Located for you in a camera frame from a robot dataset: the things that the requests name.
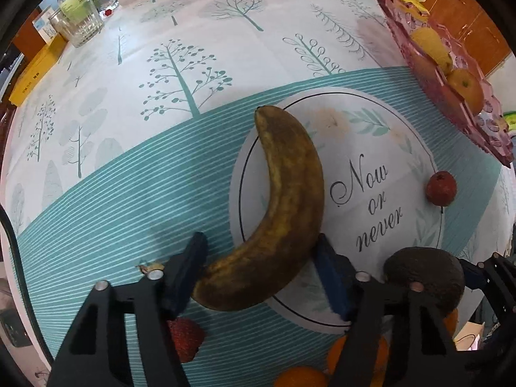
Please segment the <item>silver bolt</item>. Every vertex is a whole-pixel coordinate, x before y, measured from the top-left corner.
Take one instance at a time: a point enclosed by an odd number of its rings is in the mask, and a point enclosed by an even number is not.
[[[360,282],[369,282],[371,280],[371,275],[369,275],[367,272],[357,272],[355,275],[355,278],[357,278],[357,281]]]
[[[104,289],[106,289],[108,285],[109,285],[109,282],[107,282],[105,280],[101,280],[101,281],[97,281],[94,288],[97,291],[104,291]]]
[[[156,281],[158,279],[161,279],[162,277],[163,277],[163,271],[161,269],[151,270],[147,274],[147,278],[149,278],[151,281]]]
[[[415,291],[417,293],[422,293],[425,290],[425,286],[418,281],[411,282],[409,287],[410,289],[412,289],[412,291]]]

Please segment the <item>green label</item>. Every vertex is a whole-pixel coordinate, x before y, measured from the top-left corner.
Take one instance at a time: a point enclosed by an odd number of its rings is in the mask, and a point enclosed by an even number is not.
[[[87,4],[88,0],[64,0],[60,8],[73,24],[78,25],[90,14]]]

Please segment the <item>pink plastic fruit tray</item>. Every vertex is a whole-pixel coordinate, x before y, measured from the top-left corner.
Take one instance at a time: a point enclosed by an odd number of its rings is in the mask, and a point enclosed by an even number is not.
[[[494,97],[493,88],[486,81],[476,60],[468,55],[463,45],[443,25],[433,22],[431,18],[422,22],[401,8],[404,5],[415,9],[411,3],[401,0],[378,0],[378,3],[385,12],[387,24],[403,58],[428,98],[460,132],[486,153],[494,155],[500,163],[510,167],[514,156],[512,142],[507,134],[509,127],[501,115],[500,102]],[[471,114],[464,98],[448,85],[444,73],[435,61],[412,41],[410,32],[421,27],[431,27],[437,31],[450,51],[454,67],[466,68],[479,80],[484,93],[481,113],[476,116]]]

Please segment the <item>teal stripe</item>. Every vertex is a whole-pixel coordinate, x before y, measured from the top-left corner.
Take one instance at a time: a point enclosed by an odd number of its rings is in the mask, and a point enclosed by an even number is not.
[[[289,84],[213,109],[141,143],[68,190],[20,235],[27,286],[52,354],[95,281],[138,280],[135,265],[179,252],[193,231],[205,232],[211,257],[230,250],[229,185],[254,109],[325,86],[351,87],[393,106],[420,133],[438,168],[453,173],[459,192],[446,210],[443,248],[458,254],[491,199],[500,164],[453,128],[408,69],[360,70]],[[264,304],[216,313],[192,302],[185,315],[207,332],[197,358],[185,365],[193,387],[270,386],[289,366],[323,367],[335,338],[302,329]],[[145,385],[131,316],[126,330],[135,385]]]

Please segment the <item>yellow package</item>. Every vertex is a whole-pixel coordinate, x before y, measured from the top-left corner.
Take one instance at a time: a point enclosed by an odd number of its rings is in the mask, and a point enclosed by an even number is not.
[[[9,101],[20,107],[32,89],[58,61],[66,46],[66,41],[58,33],[50,45],[45,45],[18,77]]]

